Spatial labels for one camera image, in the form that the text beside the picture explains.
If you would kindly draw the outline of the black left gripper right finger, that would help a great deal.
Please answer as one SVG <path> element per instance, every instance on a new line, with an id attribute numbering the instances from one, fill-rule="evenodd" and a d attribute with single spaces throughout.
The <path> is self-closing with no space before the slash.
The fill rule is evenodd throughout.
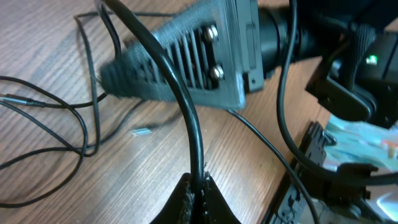
<path id="1" fill-rule="evenodd" d="M 205 224 L 240 224 L 209 172 L 205 172 L 201 191 L 201 213 Z"/>

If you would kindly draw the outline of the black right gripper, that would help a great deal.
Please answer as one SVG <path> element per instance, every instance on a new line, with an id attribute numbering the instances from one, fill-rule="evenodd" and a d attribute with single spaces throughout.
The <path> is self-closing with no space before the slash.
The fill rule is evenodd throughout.
<path id="1" fill-rule="evenodd" d="M 198 1 L 152 34 L 182 76 L 194 104 L 239 110 L 246 104 L 245 92 L 263 89 L 264 81 L 284 62 L 290 26 L 288 6 Z M 175 100 L 164 73 L 138 40 L 103 64 L 99 77 L 109 95 Z"/>

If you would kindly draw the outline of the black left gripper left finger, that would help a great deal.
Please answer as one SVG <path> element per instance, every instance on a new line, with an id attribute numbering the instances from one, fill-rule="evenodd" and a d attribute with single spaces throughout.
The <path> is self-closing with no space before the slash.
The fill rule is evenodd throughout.
<path id="1" fill-rule="evenodd" d="M 191 191 L 190 181 L 189 173 L 181 176 L 163 209 L 151 221 L 151 224 L 190 224 L 195 202 L 195 194 Z"/>

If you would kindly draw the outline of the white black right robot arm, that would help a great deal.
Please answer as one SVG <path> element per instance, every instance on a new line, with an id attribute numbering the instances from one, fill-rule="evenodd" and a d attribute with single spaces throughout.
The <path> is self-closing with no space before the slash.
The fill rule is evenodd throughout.
<path id="1" fill-rule="evenodd" d="M 307 91 L 346 121 L 397 121 L 396 1 L 297 1 L 292 61 L 323 57 Z M 256 1 L 198 1 L 153 35 L 197 105 L 240 110 L 288 51 L 292 9 Z M 161 69 L 140 42 L 100 71 L 107 94 L 172 101 Z"/>

